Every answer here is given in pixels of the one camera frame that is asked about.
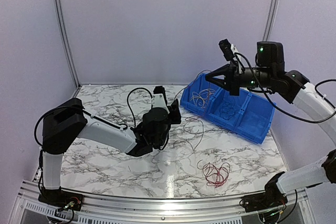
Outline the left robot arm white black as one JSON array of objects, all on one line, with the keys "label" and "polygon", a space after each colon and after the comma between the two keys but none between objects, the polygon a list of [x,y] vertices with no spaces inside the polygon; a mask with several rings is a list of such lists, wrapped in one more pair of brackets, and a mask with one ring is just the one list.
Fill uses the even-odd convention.
[{"label": "left robot arm white black", "polygon": [[115,124],[84,110],[82,101],[72,98],[43,114],[36,125],[41,125],[42,141],[39,166],[40,193],[54,205],[66,202],[61,189],[60,173],[64,153],[75,139],[83,138],[113,147],[129,156],[141,157],[153,150],[162,150],[169,140],[172,125],[181,123],[179,101],[168,104],[162,94],[151,99],[151,108],[134,127]]}]

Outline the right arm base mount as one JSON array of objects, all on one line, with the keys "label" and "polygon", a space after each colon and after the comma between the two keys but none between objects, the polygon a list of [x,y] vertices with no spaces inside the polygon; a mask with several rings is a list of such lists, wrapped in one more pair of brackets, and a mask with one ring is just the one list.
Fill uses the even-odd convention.
[{"label": "right arm base mount", "polygon": [[278,206],[284,206],[288,202],[287,197],[267,196],[265,192],[250,195],[244,195],[239,205],[244,208],[245,212],[261,211]]}]

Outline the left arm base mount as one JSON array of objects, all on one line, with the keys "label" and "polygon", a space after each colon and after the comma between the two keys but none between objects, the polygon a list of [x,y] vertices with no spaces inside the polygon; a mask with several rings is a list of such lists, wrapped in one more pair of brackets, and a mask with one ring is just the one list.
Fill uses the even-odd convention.
[{"label": "left arm base mount", "polygon": [[42,193],[39,194],[38,200],[62,210],[72,209],[74,211],[80,211],[83,204],[83,195],[62,189],[43,189]]}]

